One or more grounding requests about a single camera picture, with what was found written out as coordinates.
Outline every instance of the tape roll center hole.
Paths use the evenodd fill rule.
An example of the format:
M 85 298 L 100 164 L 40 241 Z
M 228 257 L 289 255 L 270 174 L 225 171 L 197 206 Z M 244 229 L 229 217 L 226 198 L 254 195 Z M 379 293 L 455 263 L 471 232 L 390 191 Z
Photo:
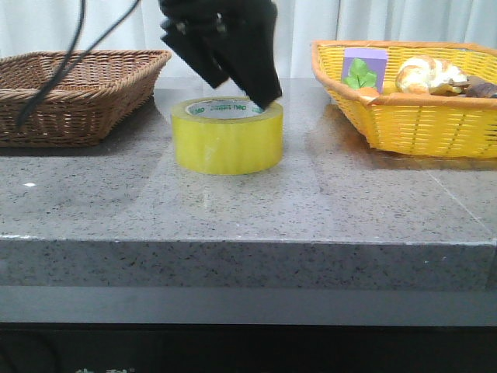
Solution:
M 217 99 L 193 103 L 185 111 L 196 117 L 210 119 L 242 119 L 255 117 L 264 110 L 246 99 Z

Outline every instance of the packing tape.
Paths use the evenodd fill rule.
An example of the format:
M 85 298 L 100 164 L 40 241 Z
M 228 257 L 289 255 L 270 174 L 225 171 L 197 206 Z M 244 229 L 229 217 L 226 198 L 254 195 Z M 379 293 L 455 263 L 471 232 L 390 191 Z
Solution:
M 255 173 L 283 156 L 283 107 L 262 111 L 241 97 L 192 99 L 172 108 L 172 138 L 182 167 L 217 175 Z

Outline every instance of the white curtain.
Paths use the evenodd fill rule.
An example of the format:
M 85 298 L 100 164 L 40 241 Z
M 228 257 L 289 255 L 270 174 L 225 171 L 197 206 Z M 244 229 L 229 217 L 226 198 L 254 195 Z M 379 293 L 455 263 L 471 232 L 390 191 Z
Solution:
M 132 0 L 88 0 L 79 44 L 88 46 Z M 312 40 L 422 40 L 474 42 L 497 47 L 497 0 L 275 0 L 280 77 L 311 77 Z M 0 57 L 67 48 L 78 17 L 78 0 L 0 0 Z M 163 16 L 157 0 L 140 8 L 99 49 L 157 49 Z M 195 76 L 173 58 L 163 76 Z

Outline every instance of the toy bread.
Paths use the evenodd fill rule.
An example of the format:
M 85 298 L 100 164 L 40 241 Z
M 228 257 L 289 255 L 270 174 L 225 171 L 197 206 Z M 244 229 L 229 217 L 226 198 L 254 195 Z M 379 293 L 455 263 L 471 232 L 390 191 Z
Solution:
M 462 88 L 452 83 L 466 81 L 464 72 L 450 61 L 420 55 L 402 64 L 395 84 L 404 93 L 453 96 Z

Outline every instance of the yellow plastic basket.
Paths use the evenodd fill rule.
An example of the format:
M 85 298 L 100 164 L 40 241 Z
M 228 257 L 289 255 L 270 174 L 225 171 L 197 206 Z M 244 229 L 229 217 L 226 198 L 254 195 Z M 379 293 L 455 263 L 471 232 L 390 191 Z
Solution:
M 340 82 L 347 47 L 388 52 L 382 96 L 361 96 Z M 316 40 L 312 68 L 372 148 L 409 155 L 497 157 L 497 99 L 392 92 L 400 65 L 419 54 L 446 58 L 468 75 L 497 82 L 497 51 L 477 44 Z

